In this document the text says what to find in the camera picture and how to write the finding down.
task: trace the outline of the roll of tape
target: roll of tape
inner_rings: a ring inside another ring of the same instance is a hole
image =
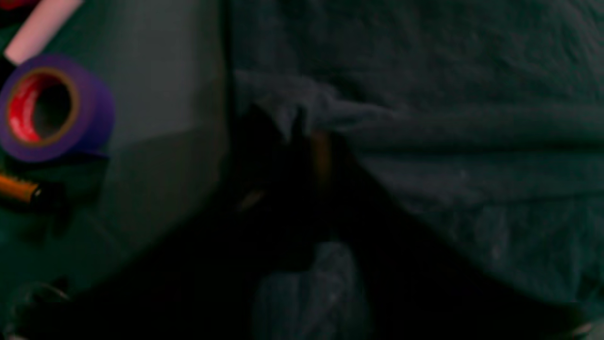
[[[13,10],[18,7],[33,6],[40,0],[0,0],[0,8],[3,10]]]
[[[39,96],[55,85],[69,94],[62,124],[47,136],[35,127]],[[45,162],[73,152],[95,152],[109,138],[114,103],[105,85],[70,59],[32,58],[13,72],[0,93],[0,145],[23,162]]]

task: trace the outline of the red tape core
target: red tape core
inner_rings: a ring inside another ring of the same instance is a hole
[[[29,143],[41,140],[33,122],[36,101],[42,91],[58,84],[59,78],[49,74],[32,74],[21,80],[8,106],[10,128],[18,139]]]

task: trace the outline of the purple tape roll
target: purple tape roll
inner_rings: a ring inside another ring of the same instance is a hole
[[[34,128],[40,93],[64,85],[71,109],[63,125],[41,137]],[[72,152],[95,152],[113,129],[115,108],[105,85],[70,59],[58,55],[32,58],[13,72],[0,93],[0,145],[23,162],[45,162]]]

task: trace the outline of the dark fabric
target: dark fabric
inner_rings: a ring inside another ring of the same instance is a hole
[[[231,1],[235,108],[340,132],[486,273],[601,316],[603,22],[597,0]],[[362,293],[339,259],[269,278],[257,323],[283,327],[259,334],[336,338],[322,316]]]

